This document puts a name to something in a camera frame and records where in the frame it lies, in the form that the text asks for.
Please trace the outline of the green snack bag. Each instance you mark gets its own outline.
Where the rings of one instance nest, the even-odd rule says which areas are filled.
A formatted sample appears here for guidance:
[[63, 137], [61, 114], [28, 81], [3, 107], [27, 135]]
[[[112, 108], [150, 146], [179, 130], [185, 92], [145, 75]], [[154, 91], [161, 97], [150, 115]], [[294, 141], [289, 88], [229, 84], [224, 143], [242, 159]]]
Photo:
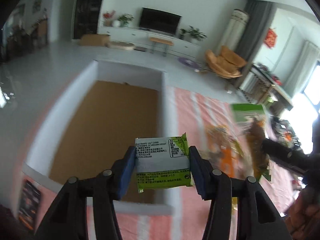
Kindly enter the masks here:
[[262, 177], [271, 181], [270, 157], [264, 153], [261, 145], [267, 139], [267, 115], [263, 105], [250, 103], [235, 103], [231, 105], [231, 112], [240, 135], [248, 147], [247, 156], [256, 180]]

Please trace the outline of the green white snack packet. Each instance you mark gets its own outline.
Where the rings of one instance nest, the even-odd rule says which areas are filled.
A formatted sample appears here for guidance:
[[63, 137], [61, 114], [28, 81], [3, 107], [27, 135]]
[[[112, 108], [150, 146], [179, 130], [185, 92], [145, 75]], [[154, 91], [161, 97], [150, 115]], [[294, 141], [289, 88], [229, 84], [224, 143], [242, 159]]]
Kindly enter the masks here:
[[137, 138], [135, 147], [138, 192], [192, 185], [186, 134]]

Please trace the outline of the dark wooden side table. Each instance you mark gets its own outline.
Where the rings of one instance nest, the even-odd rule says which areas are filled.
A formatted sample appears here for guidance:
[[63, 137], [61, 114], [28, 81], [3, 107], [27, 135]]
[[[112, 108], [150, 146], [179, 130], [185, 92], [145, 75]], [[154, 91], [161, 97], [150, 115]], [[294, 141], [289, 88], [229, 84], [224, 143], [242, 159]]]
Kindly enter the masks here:
[[274, 116], [280, 116], [283, 111], [293, 109], [291, 97], [272, 79], [266, 67], [252, 64], [239, 89], [249, 103], [264, 105]]

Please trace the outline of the pink striped tablecloth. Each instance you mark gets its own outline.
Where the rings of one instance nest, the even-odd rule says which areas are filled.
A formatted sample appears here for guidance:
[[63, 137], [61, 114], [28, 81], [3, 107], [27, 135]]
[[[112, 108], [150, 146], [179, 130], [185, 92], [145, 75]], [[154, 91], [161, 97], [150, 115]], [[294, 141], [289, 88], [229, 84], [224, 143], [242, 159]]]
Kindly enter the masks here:
[[[202, 158], [232, 178], [252, 173], [245, 137], [240, 134], [228, 103], [168, 87], [170, 132], [186, 134]], [[125, 201], [115, 204], [124, 239], [200, 239], [209, 212], [196, 188], [170, 189], [169, 206]]]

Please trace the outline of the white standing air conditioner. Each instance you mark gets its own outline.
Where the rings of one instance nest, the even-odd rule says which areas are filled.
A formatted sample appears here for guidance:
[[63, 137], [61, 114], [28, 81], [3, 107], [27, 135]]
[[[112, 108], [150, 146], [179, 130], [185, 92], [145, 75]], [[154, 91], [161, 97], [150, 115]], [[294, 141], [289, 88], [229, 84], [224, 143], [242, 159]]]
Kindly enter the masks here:
[[245, 31], [248, 21], [248, 13], [240, 9], [234, 9], [220, 44], [218, 45], [218, 49], [221, 49], [222, 46], [227, 46], [230, 50], [234, 51]]

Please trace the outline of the purple round floor mat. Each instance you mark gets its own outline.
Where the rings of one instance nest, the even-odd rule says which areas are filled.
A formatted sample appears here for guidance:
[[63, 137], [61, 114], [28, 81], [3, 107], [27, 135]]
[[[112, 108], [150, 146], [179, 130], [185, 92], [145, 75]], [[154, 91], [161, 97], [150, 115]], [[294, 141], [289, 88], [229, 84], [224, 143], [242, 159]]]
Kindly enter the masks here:
[[179, 57], [178, 61], [187, 67], [190, 67], [193, 69], [200, 69], [200, 66], [195, 61], [188, 59], [186, 57]]

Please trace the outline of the grey curtain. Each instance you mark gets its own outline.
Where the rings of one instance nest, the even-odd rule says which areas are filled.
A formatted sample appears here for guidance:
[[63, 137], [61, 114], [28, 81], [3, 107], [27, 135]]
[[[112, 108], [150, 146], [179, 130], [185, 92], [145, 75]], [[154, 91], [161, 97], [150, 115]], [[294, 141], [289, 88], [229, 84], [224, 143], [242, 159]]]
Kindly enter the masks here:
[[248, 0], [245, 12], [249, 20], [235, 52], [250, 64], [258, 53], [276, 13], [273, 2]]

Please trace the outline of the potted green plant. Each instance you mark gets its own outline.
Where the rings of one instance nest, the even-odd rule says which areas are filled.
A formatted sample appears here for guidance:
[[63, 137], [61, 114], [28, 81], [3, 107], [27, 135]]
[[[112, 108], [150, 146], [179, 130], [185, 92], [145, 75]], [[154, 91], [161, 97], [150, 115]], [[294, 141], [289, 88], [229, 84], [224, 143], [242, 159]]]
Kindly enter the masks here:
[[207, 35], [199, 30], [199, 28], [194, 28], [193, 26], [189, 26], [189, 30], [187, 31], [190, 37], [190, 42], [196, 44], [197, 42], [201, 42], [202, 40], [207, 38]]

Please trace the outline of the small wooden bench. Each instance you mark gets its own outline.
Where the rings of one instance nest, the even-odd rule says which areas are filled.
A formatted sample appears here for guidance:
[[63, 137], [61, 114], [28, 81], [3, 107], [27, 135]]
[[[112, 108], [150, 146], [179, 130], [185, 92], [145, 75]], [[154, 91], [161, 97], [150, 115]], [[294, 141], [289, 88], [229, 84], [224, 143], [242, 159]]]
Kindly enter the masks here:
[[170, 40], [162, 38], [150, 37], [149, 40], [152, 42], [151, 53], [155, 52], [156, 44], [162, 44], [164, 46], [163, 56], [167, 56], [168, 48], [174, 46], [174, 43]]

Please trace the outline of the brown cardboard box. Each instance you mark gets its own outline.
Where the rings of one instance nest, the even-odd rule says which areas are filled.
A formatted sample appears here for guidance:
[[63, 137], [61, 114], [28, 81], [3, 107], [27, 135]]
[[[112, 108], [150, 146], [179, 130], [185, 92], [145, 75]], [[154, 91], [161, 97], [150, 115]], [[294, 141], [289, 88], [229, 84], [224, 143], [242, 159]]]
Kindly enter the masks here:
[[110, 41], [110, 35], [85, 34], [80, 39], [80, 45], [105, 47], [109, 41]]

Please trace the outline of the oval cat scratcher bed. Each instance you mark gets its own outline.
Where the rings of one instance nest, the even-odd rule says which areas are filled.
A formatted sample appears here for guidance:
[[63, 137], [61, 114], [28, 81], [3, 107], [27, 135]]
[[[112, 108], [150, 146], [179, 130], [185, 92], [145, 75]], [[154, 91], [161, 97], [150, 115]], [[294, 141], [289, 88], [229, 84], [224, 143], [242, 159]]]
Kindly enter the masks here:
[[119, 50], [134, 50], [135, 49], [135, 45], [132, 43], [128, 43], [128, 42], [120, 42], [120, 41], [109, 41], [106, 44], [107, 48], [111, 48], [111, 49], [119, 49]]

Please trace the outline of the white tv cabinet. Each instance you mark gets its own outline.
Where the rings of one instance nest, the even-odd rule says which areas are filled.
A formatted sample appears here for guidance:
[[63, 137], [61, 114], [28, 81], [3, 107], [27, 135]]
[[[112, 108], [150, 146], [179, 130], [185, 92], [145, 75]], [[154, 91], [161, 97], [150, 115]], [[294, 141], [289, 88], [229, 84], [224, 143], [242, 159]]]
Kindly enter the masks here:
[[[193, 43], [180, 40], [176, 37], [171, 37], [164, 34], [157, 34], [151, 31], [132, 29], [132, 28], [116, 28], [116, 27], [99, 27], [97, 30], [98, 34], [110, 35], [110, 40], [128, 42], [135, 46], [148, 48], [151, 50], [152, 42], [149, 40], [150, 37], [162, 38], [170, 40], [174, 43], [174, 46], [168, 48], [168, 54], [175, 56], [188, 56], [197, 58], [200, 53], [200, 46]], [[164, 51], [162, 44], [156, 44], [155, 51]]]

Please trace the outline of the black flat television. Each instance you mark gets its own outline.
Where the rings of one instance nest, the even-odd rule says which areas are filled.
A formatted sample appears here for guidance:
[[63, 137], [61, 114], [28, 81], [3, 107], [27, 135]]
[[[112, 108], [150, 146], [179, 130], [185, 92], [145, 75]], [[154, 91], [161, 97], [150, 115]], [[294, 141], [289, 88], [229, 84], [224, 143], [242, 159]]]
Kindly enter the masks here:
[[170, 12], [142, 8], [138, 26], [140, 29], [155, 30], [175, 35], [181, 18], [180, 15], [172, 14]]

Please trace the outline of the green plant by flowers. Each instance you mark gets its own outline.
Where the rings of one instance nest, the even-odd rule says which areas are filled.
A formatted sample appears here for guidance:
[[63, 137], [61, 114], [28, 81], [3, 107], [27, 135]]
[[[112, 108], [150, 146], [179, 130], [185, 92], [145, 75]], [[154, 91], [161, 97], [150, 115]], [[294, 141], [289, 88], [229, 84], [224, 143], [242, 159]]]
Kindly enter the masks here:
[[118, 17], [121, 27], [127, 27], [134, 20], [134, 16], [131, 14], [122, 14]]

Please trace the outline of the red paper wall decoration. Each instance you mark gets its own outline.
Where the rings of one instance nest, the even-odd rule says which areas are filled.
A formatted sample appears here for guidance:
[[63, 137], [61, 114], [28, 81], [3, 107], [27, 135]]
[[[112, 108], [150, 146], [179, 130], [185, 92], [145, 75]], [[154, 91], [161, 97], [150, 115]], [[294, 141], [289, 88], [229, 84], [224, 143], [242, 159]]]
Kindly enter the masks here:
[[270, 49], [273, 48], [276, 45], [277, 37], [278, 35], [275, 33], [275, 31], [269, 28], [264, 39], [264, 44]]

